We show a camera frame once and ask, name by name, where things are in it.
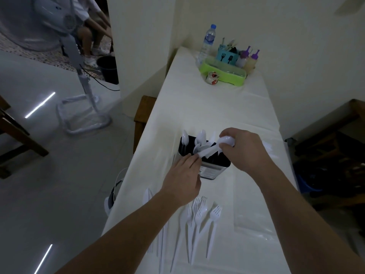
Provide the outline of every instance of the plastic bottle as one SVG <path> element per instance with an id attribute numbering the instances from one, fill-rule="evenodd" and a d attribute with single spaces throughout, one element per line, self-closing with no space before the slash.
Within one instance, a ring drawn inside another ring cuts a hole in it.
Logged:
<path id="1" fill-rule="evenodd" d="M 207 33 L 204 37 L 203 46 L 200 50 L 200 53 L 199 53 L 198 59 L 197 59 L 198 67 L 200 67 L 200 65 L 203 63 L 203 61 L 210 54 L 210 50 L 212 49 L 213 42 L 215 39 L 215 28 L 216 27 L 217 27 L 216 25 L 212 24 L 210 26 L 210 29 L 207 30 Z"/>
<path id="2" fill-rule="evenodd" d="M 256 54 L 253 54 L 252 56 L 250 56 L 247 59 L 247 62 L 244 65 L 244 70 L 246 71 L 246 75 L 248 75 L 249 73 L 251 73 L 251 71 L 255 67 L 255 65 L 257 63 L 257 59 L 258 59 L 258 55 L 257 55 L 258 52 L 260 52 L 260 50 L 257 50 Z"/>
<path id="3" fill-rule="evenodd" d="M 247 48 L 247 50 L 245 51 L 241 51 L 240 53 L 240 57 L 237 59 L 236 61 L 236 66 L 239 67 L 239 68 L 243 68 L 244 65 L 246 64 L 247 62 L 247 58 L 249 57 L 250 55 L 250 52 L 249 52 L 249 49 L 250 49 L 251 46 L 249 46 Z"/>

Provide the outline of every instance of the seated person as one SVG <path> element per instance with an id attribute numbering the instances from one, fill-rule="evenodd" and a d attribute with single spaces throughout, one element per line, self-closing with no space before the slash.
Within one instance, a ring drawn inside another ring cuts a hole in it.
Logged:
<path id="1" fill-rule="evenodd" d="M 69 0 L 57 0 L 64 8 L 70 8 Z M 73 35 L 77 37 L 83 45 L 85 54 L 85 64 L 98 69 L 96 60 L 91 55 L 108 55 L 109 51 L 100 48 L 100 42 L 103 37 L 112 38 L 107 28 L 110 23 L 106 15 L 99 8 L 95 0 L 73 0 L 76 14 L 76 22 L 78 23 Z"/>

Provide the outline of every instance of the bottle label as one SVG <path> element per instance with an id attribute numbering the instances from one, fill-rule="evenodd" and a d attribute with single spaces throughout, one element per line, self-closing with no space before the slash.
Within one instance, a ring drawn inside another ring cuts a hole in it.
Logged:
<path id="1" fill-rule="evenodd" d="M 204 38 L 204 43 L 205 43 L 205 44 L 213 45 L 213 42 L 214 42 L 214 38 L 213 38 L 211 41 L 209 41 L 209 40 L 207 39 L 207 37 L 205 37 L 205 38 Z"/>

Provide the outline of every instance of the person's left hand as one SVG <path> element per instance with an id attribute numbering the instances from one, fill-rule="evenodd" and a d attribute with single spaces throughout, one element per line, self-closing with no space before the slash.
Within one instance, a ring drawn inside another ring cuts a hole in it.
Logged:
<path id="1" fill-rule="evenodd" d="M 171 166 L 160 192 L 171 195 L 179 207 L 186 205 L 199 194 L 201 165 L 202 159 L 198 154 L 182 157 Z"/>

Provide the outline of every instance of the hand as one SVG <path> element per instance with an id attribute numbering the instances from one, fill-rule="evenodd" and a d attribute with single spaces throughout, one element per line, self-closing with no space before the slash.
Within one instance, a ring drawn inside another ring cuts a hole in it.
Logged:
<path id="1" fill-rule="evenodd" d="M 186 205 L 199 194 L 202 183 L 198 173 L 201 165 L 202 159 L 198 154 L 182 157 L 171 166 L 160 192 L 172 196 L 179 207 Z"/>
<path id="2" fill-rule="evenodd" d="M 238 169 L 253 176 L 258 171 L 264 170 L 268 165 L 274 164 L 258 134 L 228 128 L 223 130 L 219 137 L 225 135 L 235 138 L 235 145 L 231 147 L 228 144 L 221 143 L 219 147 Z"/>

